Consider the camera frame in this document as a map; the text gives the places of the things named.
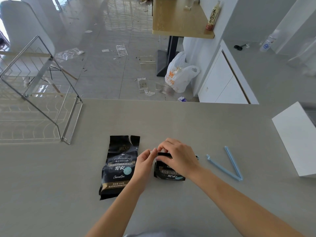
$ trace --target black table base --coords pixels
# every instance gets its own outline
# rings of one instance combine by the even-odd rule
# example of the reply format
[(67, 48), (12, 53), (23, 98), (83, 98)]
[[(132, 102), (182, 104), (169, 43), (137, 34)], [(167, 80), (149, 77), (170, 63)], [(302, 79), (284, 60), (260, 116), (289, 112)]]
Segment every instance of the black table base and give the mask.
[(170, 36), (168, 51), (158, 50), (157, 51), (157, 76), (166, 76), (168, 65), (179, 53), (177, 50), (179, 37)]

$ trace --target left hand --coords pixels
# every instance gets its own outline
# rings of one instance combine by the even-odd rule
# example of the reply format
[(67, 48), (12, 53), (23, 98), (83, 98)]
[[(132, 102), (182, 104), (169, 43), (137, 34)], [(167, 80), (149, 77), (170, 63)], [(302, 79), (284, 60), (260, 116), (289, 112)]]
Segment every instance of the left hand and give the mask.
[(148, 181), (148, 177), (153, 165), (153, 161), (157, 156), (157, 149), (154, 148), (150, 153), (150, 149), (145, 150), (137, 157), (135, 170), (130, 183), (134, 183), (143, 192)]

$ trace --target glossy floor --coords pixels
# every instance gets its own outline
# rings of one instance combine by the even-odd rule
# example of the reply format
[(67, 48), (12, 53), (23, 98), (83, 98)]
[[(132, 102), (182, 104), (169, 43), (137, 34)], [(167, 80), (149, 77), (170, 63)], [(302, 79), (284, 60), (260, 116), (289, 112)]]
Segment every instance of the glossy floor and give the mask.
[[(151, 5), (137, 0), (70, 0), (62, 8), (59, 15), (66, 33), (56, 48), (64, 51), (77, 47), (85, 52), (61, 63), (78, 78), (74, 84), (83, 98), (176, 101), (184, 96), (192, 99), (191, 85), (174, 97), (156, 91), (156, 82), (164, 84), (164, 77), (156, 76), (156, 53), (158, 49), (167, 49), (169, 37), (152, 34), (151, 12)], [(123, 46), (126, 51), (119, 55), (117, 46)], [(183, 50), (181, 38), (178, 50)], [(140, 93), (135, 80), (144, 77), (149, 91), (155, 95)]]

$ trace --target hand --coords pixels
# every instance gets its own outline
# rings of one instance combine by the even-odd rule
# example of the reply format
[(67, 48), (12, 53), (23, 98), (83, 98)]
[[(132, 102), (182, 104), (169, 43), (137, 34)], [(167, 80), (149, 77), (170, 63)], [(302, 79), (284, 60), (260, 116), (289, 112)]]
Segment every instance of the hand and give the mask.
[(145, 150), (137, 157), (135, 170), (130, 183), (134, 183), (137, 187), (140, 188), (140, 191), (143, 192), (148, 181), (148, 176), (153, 165), (153, 161), (157, 156), (157, 149), (154, 148), (150, 153), (150, 149)]
[(176, 172), (190, 179), (192, 173), (201, 168), (192, 148), (179, 140), (167, 138), (158, 146), (158, 151), (165, 149), (170, 152), (172, 159), (159, 155), (156, 160), (160, 160), (173, 168)]

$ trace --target white plastic bag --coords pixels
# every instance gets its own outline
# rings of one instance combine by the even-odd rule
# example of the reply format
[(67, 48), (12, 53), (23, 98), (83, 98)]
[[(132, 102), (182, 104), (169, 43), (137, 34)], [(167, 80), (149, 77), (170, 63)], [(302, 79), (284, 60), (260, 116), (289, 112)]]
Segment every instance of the white plastic bag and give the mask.
[(185, 62), (185, 53), (182, 51), (170, 62), (165, 81), (177, 93), (182, 93), (199, 72), (199, 67), (189, 66), (189, 64)]

